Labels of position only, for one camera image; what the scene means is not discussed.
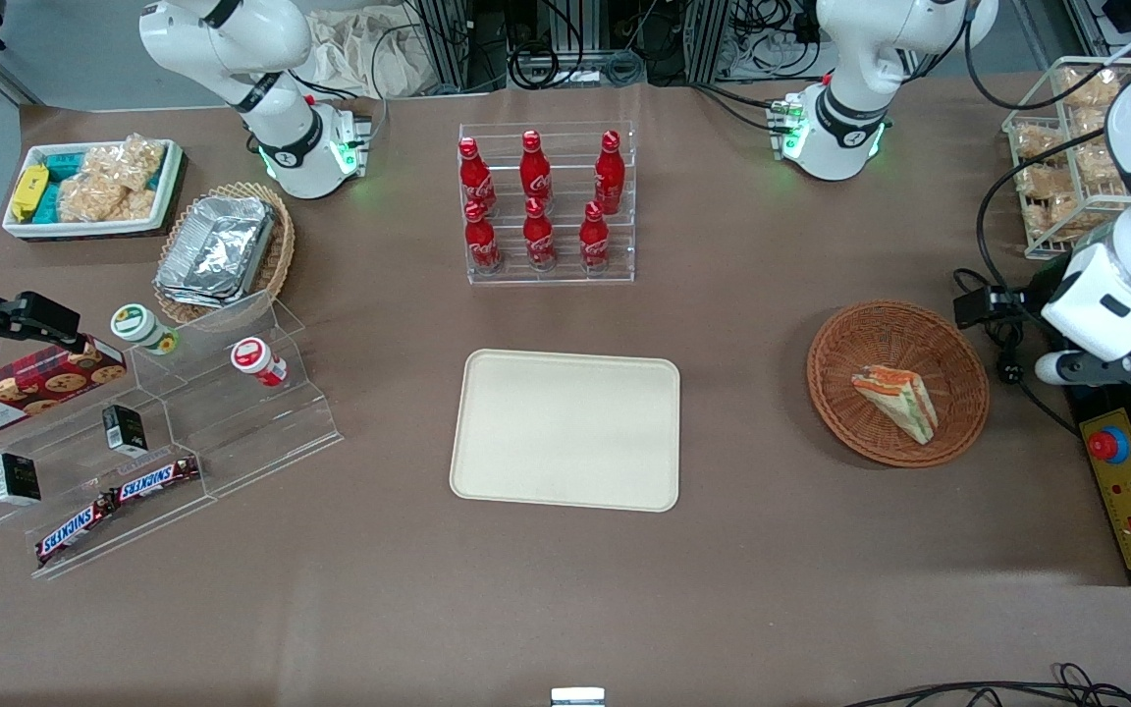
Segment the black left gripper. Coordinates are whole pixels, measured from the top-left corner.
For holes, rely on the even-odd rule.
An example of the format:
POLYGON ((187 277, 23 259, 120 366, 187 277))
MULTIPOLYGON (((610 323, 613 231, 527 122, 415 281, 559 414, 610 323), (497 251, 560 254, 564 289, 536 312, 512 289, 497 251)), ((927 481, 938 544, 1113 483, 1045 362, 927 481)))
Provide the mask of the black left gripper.
POLYGON ((977 288, 955 299, 955 325, 959 330, 974 327, 1013 325, 1017 318, 1025 325, 1056 330, 1043 313, 1054 300, 1059 283, 1029 283, 1009 291, 1007 288, 977 288))

